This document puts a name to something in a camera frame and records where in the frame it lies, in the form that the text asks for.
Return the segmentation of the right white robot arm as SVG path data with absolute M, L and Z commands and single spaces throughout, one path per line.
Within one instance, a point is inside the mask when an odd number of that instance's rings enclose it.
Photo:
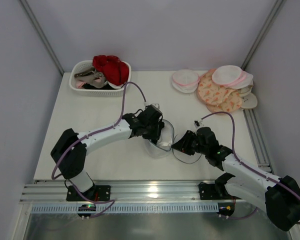
M 245 200 L 264 211 L 282 231 L 300 221 L 300 188 L 290 176 L 279 177 L 239 158 L 232 149 L 219 144 L 209 127 L 188 130 L 173 143 L 172 149 L 192 156 L 205 156 L 224 173 L 215 180 L 216 191 Z

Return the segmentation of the white satin bra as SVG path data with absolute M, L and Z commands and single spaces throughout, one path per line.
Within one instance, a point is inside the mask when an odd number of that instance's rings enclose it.
M 163 151 L 169 152 L 171 150 L 172 144 L 173 144 L 173 140 L 168 139 L 168 140 L 158 141 L 156 146 Z

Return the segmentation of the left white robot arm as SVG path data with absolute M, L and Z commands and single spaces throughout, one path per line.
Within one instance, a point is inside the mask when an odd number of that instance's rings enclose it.
M 55 162 L 53 172 L 60 171 L 61 176 L 71 183 L 66 200 L 109 203 L 110 190 L 95 185 L 84 169 L 86 156 L 111 143 L 134 137 L 157 143 L 164 126 L 159 106 L 150 104 L 144 110 L 122 115 L 118 122 L 105 128 L 81 133 L 71 128 L 65 130 L 50 155 Z

